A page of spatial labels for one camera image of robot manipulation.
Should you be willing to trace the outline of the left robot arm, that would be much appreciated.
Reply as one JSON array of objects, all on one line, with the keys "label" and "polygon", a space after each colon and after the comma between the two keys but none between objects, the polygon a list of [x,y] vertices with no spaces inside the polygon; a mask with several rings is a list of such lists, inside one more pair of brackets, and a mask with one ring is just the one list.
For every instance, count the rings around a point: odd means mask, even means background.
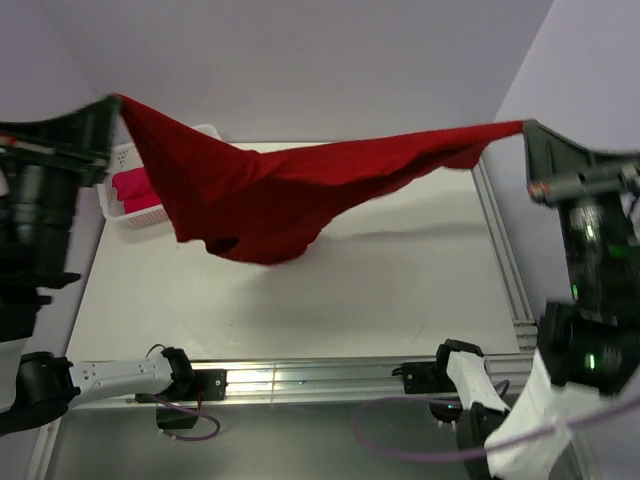
[{"label": "left robot arm", "polygon": [[97,245],[93,186],[106,176],[122,101],[1,126],[1,432],[33,430],[114,397],[170,403],[193,391],[186,353],[68,359],[65,348]]}]

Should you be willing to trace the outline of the dark red t shirt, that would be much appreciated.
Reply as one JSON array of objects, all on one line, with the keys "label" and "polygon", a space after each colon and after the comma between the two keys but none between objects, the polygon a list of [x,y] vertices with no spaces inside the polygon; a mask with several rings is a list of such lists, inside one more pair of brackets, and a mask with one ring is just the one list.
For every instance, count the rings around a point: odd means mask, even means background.
[{"label": "dark red t shirt", "polygon": [[337,216],[444,167],[474,168],[521,120],[260,153],[200,133],[132,98],[121,117],[178,242],[271,266],[303,255]]}]

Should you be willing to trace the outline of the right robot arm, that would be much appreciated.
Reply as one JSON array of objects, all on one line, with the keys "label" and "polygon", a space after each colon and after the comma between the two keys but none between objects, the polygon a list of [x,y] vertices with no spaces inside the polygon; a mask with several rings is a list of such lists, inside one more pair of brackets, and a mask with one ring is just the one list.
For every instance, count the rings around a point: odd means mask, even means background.
[{"label": "right robot arm", "polygon": [[621,201],[639,190],[638,154],[591,150],[534,120],[523,136],[530,198],[559,215],[572,299],[547,303],[513,405],[477,346],[438,348],[433,378],[456,389],[457,444],[474,479],[547,478],[572,423],[603,410],[639,367],[639,240]]}]

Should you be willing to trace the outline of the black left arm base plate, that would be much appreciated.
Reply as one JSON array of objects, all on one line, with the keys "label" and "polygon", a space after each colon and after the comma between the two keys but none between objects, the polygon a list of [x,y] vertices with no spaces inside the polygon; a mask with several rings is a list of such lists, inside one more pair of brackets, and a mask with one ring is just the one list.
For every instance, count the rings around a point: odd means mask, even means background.
[{"label": "black left arm base plate", "polygon": [[198,369],[195,380],[185,397],[188,401],[222,401],[226,395],[227,371],[225,369]]}]

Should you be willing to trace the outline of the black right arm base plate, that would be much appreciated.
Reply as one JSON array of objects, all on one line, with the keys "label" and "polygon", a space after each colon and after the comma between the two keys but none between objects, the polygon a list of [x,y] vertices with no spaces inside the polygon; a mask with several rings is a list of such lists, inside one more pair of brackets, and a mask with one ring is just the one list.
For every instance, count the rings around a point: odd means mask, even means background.
[{"label": "black right arm base plate", "polygon": [[402,378],[407,395],[449,393],[454,390],[453,384],[435,361],[405,362],[393,375]]}]

